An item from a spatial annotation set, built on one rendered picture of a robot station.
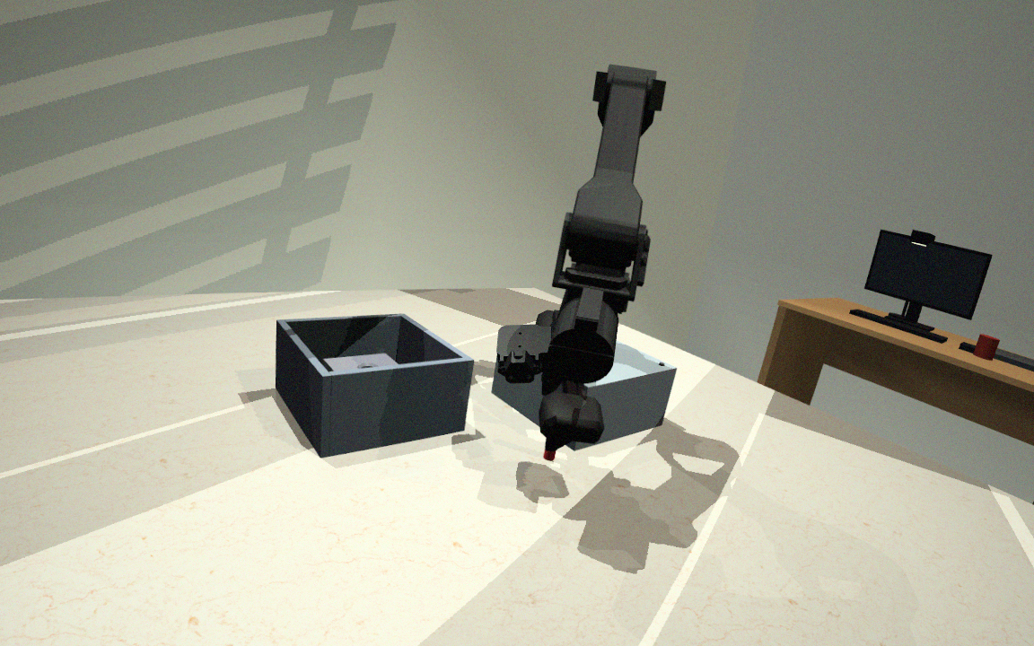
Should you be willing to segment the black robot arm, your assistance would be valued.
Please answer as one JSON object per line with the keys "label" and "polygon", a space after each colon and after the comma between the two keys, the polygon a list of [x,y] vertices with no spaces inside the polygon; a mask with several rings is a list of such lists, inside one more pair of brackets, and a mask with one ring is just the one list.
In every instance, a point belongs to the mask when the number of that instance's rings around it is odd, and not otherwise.
{"label": "black robot arm", "polygon": [[[551,287],[566,289],[556,326],[503,326],[497,337],[499,373],[506,383],[594,383],[614,367],[618,313],[643,287],[650,237],[640,224],[643,199],[635,188],[637,145],[655,111],[663,107],[666,82],[655,70],[609,65],[596,71],[592,99],[602,124],[592,179],[578,189],[564,215],[561,247]],[[571,268],[562,271],[567,250]],[[633,266],[631,281],[627,268]]]}

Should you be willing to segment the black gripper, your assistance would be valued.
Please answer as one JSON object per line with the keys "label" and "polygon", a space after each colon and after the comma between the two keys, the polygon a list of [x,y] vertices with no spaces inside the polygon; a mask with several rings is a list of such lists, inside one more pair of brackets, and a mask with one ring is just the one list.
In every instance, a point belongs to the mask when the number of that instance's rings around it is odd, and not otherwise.
{"label": "black gripper", "polygon": [[[535,326],[554,326],[559,310],[540,312]],[[562,383],[562,393],[555,392]],[[585,396],[585,384],[571,383],[556,374],[555,383],[542,383],[540,433],[546,436],[546,451],[555,451],[571,441],[596,444],[604,430],[600,402]]]}

